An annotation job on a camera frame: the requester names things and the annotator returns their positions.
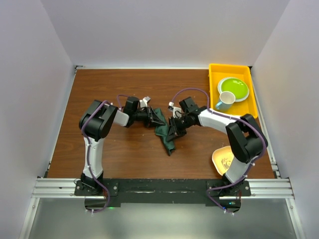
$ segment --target green cloth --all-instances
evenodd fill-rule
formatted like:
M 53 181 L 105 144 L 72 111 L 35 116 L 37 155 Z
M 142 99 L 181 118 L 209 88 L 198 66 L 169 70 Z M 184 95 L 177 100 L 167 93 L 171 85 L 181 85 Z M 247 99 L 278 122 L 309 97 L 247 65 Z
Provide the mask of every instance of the green cloth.
M 162 143 L 167 151 L 167 154 L 170 156 L 171 153 L 175 150 L 175 144 L 173 141 L 171 141 L 171 142 L 166 141 L 166 137 L 167 137 L 168 129 L 169 129 L 167 121 L 165 119 L 165 116 L 161 112 L 160 108 L 156 108 L 154 110 L 154 112 L 160 118 L 160 120 L 165 122 L 165 125 L 156 126 L 155 134 L 160 137 L 160 139 L 161 139 L 161 141 L 162 141 Z

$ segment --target cable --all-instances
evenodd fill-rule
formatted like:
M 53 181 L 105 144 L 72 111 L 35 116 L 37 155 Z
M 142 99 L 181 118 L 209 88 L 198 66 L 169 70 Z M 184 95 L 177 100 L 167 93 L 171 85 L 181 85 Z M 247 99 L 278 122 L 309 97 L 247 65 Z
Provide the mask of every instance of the cable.
M 127 96 L 127 95 L 117 95 L 116 96 L 116 99 L 119 103 L 119 110 L 122 111 L 122 105 L 121 105 L 120 98 L 119 98 L 120 96 L 123 96 L 123 97 L 129 97 L 129 96 Z
M 176 116 L 176 118 L 181 118 L 183 116 L 183 114 L 180 111 L 175 111 L 175 116 Z
M 96 110 L 91 114 L 91 116 L 85 121 L 85 123 L 83 124 L 82 128 L 81 128 L 81 132 L 83 134 L 83 136 L 88 140 L 88 150 L 87 150 L 87 154 L 86 154 L 86 162 L 89 168 L 89 171 L 91 173 L 91 176 L 93 178 L 93 180 L 102 187 L 102 189 L 104 191 L 107 192 L 107 201 L 105 202 L 103 208 L 101 209 L 97 209 L 97 210 L 93 210 L 93 209 L 87 209 L 88 211 L 92 212 L 92 213 L 98 213 L 103 211 L 105 208 L 107 208 L 107 206 L 110 203 L 110 192 L 107 189 L 107 187 L 105 187 L 102 183 L 100 183 L 99 180 L 97 180 L 97 178 L 94 176 L 92 169 L 91 169 L 91 165 L 90 165 L 90 160 L 89 160 L 89 155 L 90 155 L 90 148 L 91 148 L 91 140 L 89 138 L 89 136 L 85 133 L 85 127 L 88 125 L 88 123 L 90 122 L 90 120 L 94 117 L 94 115 L 96 115 L 96 113 L 103 107 L 103 105 L 107 103 L 110 104 L 108 101 L 103 101 L 102 103 L 100 103 L 100 105 L 96 108 Z
M 76 182 L 79 181 L 79 180 L 81 180 L 81 179 L 76 178 L 76 179 L 73 180 L 73 183 L 74 183 L 75 185 L 77 185 Z
M 200 91 L 200 92 L 203 92 L 206 97 L 207 97 L 207 110 L 209 112 L 211 112 L 212 114 L 215 114 L 217 116 L 221 116 L 221 117 L 224 117 L 224 118 L 227 118 L 227 119 L 231 119 L 231 120 L 237 120 L 241 123 L 243 123 L 244 125 L 246 125 L 247 127 L 249 127 L 260 139 L 261 139 L 261 142 L 262 142 L 262 145 L 263 145 L 263 150 L 261 151 L 261 153 L 254 159 L 251 160 L 250 162 L 250 165 L 248 166 L 246 172 L 244 173 L 244 175 L 239 178 L 236 182 L 234 183 L 231 183 L 231 184 L 228 184 L 228 185 L 225 185 L 225 186 L 222 186 L 222 187 L 216 187 L 216 188 L 211 188 L 211 189 L 208 189 L 206 191 L 206 194 L 207 196 L 210 198 L 210 200 L 212 200 L 218 207 L 220 207 L 222 210 L 224 210 L 225 212 L 228 212 L 228 213 L 232 213 L 231 211 L 227 210 L 226 208 L 224 208 L 220 203 L 218 203 L 213 197 L 210 196 L 209 192 L 211 191 L 215 191 L 215 190 L 221 190 L 221 189 L 225 189 L 225 188 L 229 188 L 229 187 L 232 187 L 238 183 L 240 183 L 241 181 L 243 181 L 246 176 L 247 176 L 247 173 L 249 172 L 249 170 L 251 169 L 251 167 L 254 165 L 254 162 L 261 158 L 265 152 L 266 152 L 266 142 L 264 140 L 264 138 L 261 136 L 261 134 L 249 123 L 247 123 L 246 121 L 242 120 L 242 119 L 239 119 L 239 118 L 236 118 L 236 117 L 232 117 L 230 115 L 225 115 L 225 114 L 222 114 L 222 113 L 219 113 L 219 112 L 216 112 L 216 111 L 212 111 L 210 109 L 210 106 L 209 106 L 209 95 L 202 89 L 199 89 L 199 88 L 186 88 L 186 89 L 183 89 L 183 90 L 180 90 L 179 92 L 176 93 L 176 95 L 173 97 L 172 101 L 171 102 L 174 102 L 175 98 L 182 92 L 184 91 L 188 91 L 188 90 L 195 90 L 195 91 Z

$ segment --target white plate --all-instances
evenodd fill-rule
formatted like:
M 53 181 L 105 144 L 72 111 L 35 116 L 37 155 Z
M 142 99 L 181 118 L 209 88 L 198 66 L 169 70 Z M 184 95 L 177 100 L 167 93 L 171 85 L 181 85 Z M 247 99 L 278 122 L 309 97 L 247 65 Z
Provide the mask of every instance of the white plate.
M 227 79 L 231 79 L 231 78 L 238 79 L 238 78 L 236 78 L 236 77 L 226 77 L 226 78 L 222 79 L 222 80 L 218 83 L 217 89 L 218 89 L 219 94 L 222 93 L 221 85 L 223 84 L 223 82 L 226 81 Z M 242 102 L 242 101 L 244 101 L 245 99 L 247 99 L 248 96 L 249 96 L 249 88 L 248 88 L 247 90 L 248 90 L 247 95 L 246 95 L 244 98 L 236 99 L 235 102 Z

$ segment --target wooden table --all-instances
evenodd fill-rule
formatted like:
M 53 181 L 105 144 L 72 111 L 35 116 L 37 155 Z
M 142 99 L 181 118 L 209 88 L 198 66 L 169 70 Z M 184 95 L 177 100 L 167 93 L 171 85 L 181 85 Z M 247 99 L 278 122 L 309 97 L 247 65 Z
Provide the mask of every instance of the wooden table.
M 116 95 L 142 99 L 151 97 L 150 106 L 160 107 L 166 119 L 172 97 L 181 89 L 198 87 L 209 91 L 208 70 L 78 70 L 64 115 L 48 177 L 79 178 L 84 167 L 84 140 L 78 122 L 94 99 L 115 105 Z M 192 96 L 206 105 L 201 92 L 187 91 L 176 104 Z M 229 145 L 225 134 L 193 126 L 187 135 L 175 140 L 176 151 L 168 156 L 154 128 L 136 122 L 130 128 L 113 124 L 103 148 L 104 177 L 110 178 L 221 178 L 211 156 Z M 268 155 L 249 173 L 249 178 L 274 178 Z

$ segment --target white wall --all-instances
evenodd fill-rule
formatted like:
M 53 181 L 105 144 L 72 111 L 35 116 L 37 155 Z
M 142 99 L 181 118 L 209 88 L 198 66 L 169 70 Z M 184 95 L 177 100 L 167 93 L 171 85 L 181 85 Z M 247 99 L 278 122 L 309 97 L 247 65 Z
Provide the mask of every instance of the white wall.
M 252 65 L 289 0 L 42 0 L 72 62 Z
M 279 169 L 308 238 L 318 238 L 319 1 L 291 0 L 253 66 Z
M 0 2 L 0 238 L 19 236 L 72 84 L 72 64 L 39 0 Z

